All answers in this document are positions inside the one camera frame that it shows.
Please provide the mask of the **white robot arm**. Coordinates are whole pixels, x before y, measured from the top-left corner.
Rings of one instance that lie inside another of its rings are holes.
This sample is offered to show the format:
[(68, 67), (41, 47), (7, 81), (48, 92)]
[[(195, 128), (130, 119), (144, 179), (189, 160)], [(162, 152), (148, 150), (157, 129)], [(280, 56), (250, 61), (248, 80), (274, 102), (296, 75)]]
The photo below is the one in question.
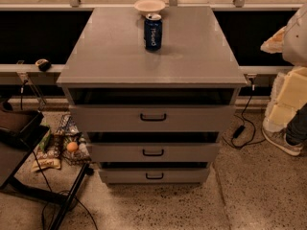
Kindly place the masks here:
[(283, 59), (294, 66), (286, 74), (277, 74), (265, 112), (264, 130), (278, 132), (307, 104), (307, 5), (304, 4), (260, 49), (269, 54), (281, 53)]

